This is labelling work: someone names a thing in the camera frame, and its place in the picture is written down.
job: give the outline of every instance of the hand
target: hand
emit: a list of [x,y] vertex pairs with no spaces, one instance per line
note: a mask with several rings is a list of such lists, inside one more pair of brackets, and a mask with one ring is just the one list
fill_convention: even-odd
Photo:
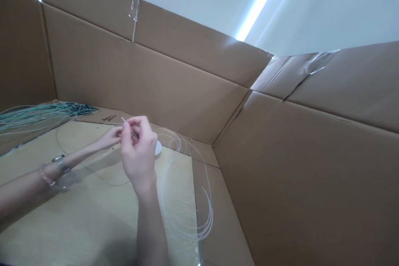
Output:
[[150,127],[146,116],[137,116],[123,123],[122,163],[134,191],[142,199],[156,187],[155,147],[158,136]]
[[95,151],[105,150],[121,142],[122,127],[112,127],[99,139],[94,141],[91,146],[94,147]]

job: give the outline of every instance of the green cord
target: green cord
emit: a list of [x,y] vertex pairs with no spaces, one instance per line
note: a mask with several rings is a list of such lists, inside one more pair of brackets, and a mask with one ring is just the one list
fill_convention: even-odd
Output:
[[84,116],[98,110],[96,107],[74,102],[12,107],[0,113],[0,135],[11,133],[8,131],[11,129],[13,129],[12,134],[19,133],[15,131],[48,119]]

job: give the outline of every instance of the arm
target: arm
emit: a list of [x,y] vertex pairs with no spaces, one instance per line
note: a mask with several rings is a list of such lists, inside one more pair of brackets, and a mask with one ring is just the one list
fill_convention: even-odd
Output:
[[[118,136],[120,133],[121,127],[111,128],[92,144],[64,157],[63,160],[65,165],[72,169],[99,150],[109,148],[115,143],[120,142],[121,138]],[[46,176],[53,181],[57,181],[63,175],[63,172],[57,165],[57,162],[53,162],[44,166],[43,170]],[[8,215],[25,201],[43,192],[47,188],[48,184],[43,180],[39,169],[33,170],[1,185],[0,219]]]
[[[138,138],[131,135],[131,130]],[[123,168],[139,200],[137,260],[140,266],[167,264],[167,240],[155,173],[157,138],[145,116],[130,118],[123,124]]]

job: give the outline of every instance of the clear tape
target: clear tape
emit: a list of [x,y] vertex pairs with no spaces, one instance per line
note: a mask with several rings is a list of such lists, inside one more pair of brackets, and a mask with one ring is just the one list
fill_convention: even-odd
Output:
[[308,60],[297,72],[300,75],[299,82],[292,88],[292,90],[283,98],[283,101],[286,101],[295,90],[303,83],[309,76],[316,74],[326,67],[328,62],[334,57],[334,54],[339,50],[331,51],[331,52],[321,52],[312,57],[312,59]]
[[132,35],[132,42],[134,41],[134,33],[136,31],[136,23],[137,23],[137,14],[138,14],[138,4],[140,0],[132,0],[132,3],[130,4],[128,16],[133,20],[134,26],[133,26],[133,35]]

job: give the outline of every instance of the right hand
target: right hand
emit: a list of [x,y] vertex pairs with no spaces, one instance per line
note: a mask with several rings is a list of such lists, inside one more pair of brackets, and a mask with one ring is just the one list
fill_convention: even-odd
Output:
[[156,187],[155,147],[158,136],[146,116],[135,116],[123,123],[122,163],[139,199]]

